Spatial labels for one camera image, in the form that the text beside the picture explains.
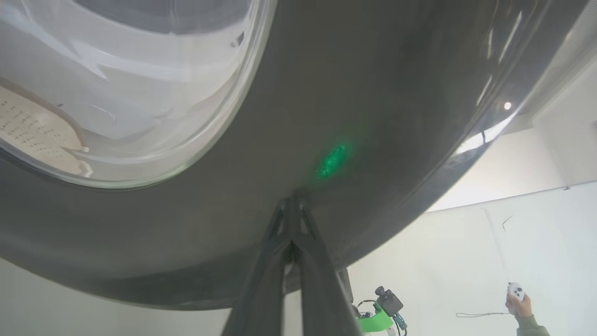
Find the hand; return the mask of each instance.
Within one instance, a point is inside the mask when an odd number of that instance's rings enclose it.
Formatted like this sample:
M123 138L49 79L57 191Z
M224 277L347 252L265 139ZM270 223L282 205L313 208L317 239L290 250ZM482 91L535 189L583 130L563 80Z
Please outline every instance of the hand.
M514 307L516 314L520 317L530 317L533 315L533 311L531 310L531 298L528 294L524 295L524 300L522 300L522 302L518 301L514 295L508 294L506 297L506 307L508 309Z

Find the green laser dot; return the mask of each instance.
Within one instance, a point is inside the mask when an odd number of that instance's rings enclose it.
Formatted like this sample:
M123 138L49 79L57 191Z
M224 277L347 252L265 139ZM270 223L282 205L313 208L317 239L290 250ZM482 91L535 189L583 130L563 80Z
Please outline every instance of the green laser dot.
M346 145L339 145L332 149L331 153L321 163L317 176L319 178L329 178L335 174L346 161Z

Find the white remote control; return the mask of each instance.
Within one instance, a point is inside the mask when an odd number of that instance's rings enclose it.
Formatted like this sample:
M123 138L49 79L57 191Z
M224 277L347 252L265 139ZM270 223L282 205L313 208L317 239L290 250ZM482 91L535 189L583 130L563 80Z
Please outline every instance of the white remote control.
M523 302L524 300L524 290L518 282L509 283L508 294L515 296L520 302ZM512 315L516 315L516 308L510 307L508 308L508 312Z

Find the sleeve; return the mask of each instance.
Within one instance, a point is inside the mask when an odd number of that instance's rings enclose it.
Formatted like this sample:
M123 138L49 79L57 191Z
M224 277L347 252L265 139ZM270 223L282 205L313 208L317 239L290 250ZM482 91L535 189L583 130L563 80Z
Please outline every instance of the sleeve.
M537 324L535 320L535 316L529 317L518 317L516 316L516 320L518 321L518 330L516 330L517 336L549 336L547 329L544 326L540 326Z

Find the transparent canopy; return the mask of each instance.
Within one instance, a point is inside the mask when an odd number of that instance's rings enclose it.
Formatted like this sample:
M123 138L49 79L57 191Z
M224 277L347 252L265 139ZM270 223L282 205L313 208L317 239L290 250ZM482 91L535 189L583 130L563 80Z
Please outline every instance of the transparent canopy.
M129 188L205 154L251 84L275 0L2 0L0 146Z

